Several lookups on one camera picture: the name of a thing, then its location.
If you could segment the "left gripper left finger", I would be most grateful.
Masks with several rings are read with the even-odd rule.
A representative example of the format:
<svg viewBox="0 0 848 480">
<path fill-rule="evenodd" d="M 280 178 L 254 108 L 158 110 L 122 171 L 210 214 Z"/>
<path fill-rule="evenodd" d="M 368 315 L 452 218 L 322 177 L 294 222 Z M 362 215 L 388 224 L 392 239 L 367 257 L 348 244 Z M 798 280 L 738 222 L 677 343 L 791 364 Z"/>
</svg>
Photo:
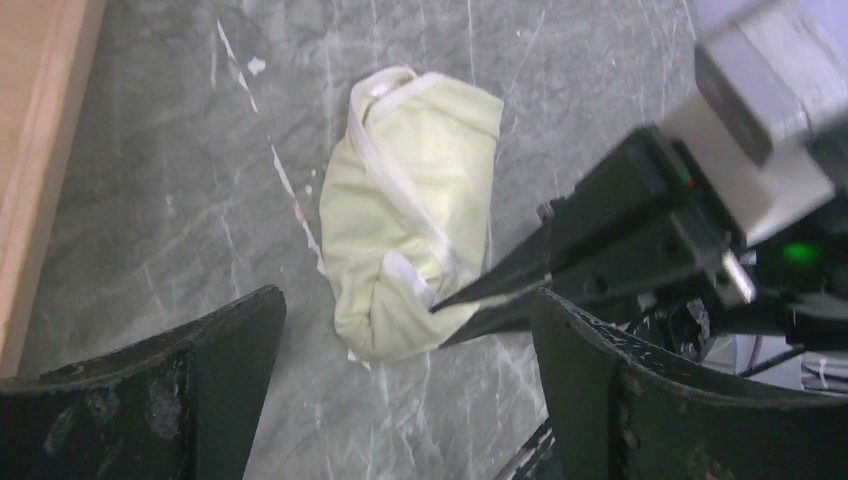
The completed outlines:
<svg viewBox="0 0 848 480">
<path fill-rule="evenodd" d="M 122 349 L 1 382 L 5 479 L 240 479 L 286 318 L 262 287 Z"/>
</svg>

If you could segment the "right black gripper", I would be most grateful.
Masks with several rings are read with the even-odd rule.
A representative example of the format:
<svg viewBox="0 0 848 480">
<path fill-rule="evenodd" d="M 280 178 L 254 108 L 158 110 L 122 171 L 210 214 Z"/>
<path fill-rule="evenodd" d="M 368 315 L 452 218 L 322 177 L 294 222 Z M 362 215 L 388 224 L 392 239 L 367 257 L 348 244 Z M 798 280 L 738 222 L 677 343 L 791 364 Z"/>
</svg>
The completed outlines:
<svg viewBox="0 0 848 480">
<path fill-rule="evenodd" d="M 679 139 L 657 126 L 629 133 L 551 214 L 499 263 L 435 303 L 431 313 L 479 301 L 438 345 L 530 331 L 536 284 L 581 306 L 640 295 L 705 295 L 727 307 L 751 303 L 756 288 L 736 252 L 739 232 Z"/>
</svg>

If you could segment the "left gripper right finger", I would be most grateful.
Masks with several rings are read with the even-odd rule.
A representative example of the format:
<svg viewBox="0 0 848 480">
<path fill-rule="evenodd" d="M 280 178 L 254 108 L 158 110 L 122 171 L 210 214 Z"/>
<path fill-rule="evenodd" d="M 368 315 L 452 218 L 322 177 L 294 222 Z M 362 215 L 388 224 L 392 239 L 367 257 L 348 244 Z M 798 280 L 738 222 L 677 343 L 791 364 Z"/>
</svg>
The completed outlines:
<svg viewBox="0 0 848 480">
<path fill-rule="evenodd" d="M 702 367 L 542 290 L 530 324 L 567 479 L 843 479 L 847 401 Z"/>
</svg>

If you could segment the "cream cloth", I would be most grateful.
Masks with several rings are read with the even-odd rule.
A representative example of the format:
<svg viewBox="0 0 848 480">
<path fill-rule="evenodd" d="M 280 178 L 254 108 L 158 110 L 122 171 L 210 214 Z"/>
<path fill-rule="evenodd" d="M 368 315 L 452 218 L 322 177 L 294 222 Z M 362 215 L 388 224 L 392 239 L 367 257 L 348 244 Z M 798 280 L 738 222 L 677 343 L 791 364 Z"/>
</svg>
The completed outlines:
<svg viewBox="0 0 848 480">
<path fill-rule="evenodd" d="M 481 88 L 406 66 L 352 87 L 319 219 L 334 328 L 356 360 L 436 349 L 480 310 L 440 302 L 485 265 L 503 108 Z"/>
</svg>

